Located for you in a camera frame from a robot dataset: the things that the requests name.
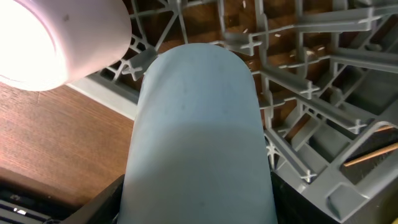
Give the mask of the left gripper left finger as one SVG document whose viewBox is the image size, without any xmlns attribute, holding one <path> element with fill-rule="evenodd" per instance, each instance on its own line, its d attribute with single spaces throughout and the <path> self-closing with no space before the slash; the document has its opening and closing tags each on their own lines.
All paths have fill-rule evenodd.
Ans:
<svg viewBox="0 0 398 224">
<path fill-rule="evenodd" d="M 124 175 L 118 177 L 100 194 L 70 215 L 61 224 L 114 224 L 117 223 Z"/>
</svg>

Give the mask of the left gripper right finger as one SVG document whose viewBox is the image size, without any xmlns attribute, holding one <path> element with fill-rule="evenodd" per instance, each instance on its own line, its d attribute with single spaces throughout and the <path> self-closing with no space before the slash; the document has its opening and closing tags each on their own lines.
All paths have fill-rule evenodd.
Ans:
<svg viewBox="0 0 398 224">
<path fill-rule="evenodd" d="M 338 224 L 277 174 L 271 172 L 271 180 L 279 224 Z"/>
</svg>

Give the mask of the blue cup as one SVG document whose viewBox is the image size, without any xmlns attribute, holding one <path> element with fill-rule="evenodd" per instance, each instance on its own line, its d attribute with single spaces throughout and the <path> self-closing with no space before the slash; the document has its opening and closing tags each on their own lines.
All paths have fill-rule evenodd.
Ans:
<svg viewBox="0 0 398 224">
<path fill-rule="evenodd" d="M 119 223 L 276 223 L 254 79 L 210 44 L 170 49 L 148 68 Z"/>
</svg>

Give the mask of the wooden chopstick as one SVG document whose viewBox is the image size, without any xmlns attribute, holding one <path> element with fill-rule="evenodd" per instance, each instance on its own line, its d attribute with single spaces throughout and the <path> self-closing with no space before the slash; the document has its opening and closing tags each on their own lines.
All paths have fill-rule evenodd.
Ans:
<svg viewBox="0 0 398 224">
<path fill-rule="evenodd" d="M 386 130 L 389 130 L 389 129 L 394 129 L 394 127 L 393 126 L 389 126 L 389 125 L 381 126 L 380 128 L 378 128 L 376 130 L 376 132 L 386 131 Z"/>
<path fill-rule="evenodd" d="M 368 160 L 368 159 L 372 159 L 373 157 L 377 157 L 377 156 L 386 154 L 386 153 L 388 153 L 388 152 L 395 151 L 395 150 L 397 150 L 397 148 L 398 148 L 398 143 L 396 142 L 396 143 L 394 143 L 394 144 L 391 144 L 391 145 L 389 145 L 389 146 L 380 148 L 380 149 L 378 149 L 378 150 L 376 150 L 376 151 L 374 151 L 374 152 L 371 152 L 371 153 L 366 154 L 366 155 L 364 155 L 364 156 L 361 156 L 361 157 L 359 157 L 359 158 L 356 158 L 356 159 L 353 159 L 353 160 L 351 160 L 351 161 L 345 162 L 343 165 L 344 165 L 345 167 L 349 167 L 349 166 L 358 164 L 358 163 L 360 163 L 360 162 L 366 161 L 366 160 Z"/>
</svg>

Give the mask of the pink cup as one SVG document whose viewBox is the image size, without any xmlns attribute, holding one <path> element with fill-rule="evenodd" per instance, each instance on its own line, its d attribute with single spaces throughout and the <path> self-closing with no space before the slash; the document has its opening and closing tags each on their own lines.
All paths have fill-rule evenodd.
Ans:
<svg viewBox="0 0 398 224">
<path fill-rule="evenodd" d="M 122 0 L 1 0 L 1 82 L 47 91 L 120 60 L 131 43 Z"/>
</svg>

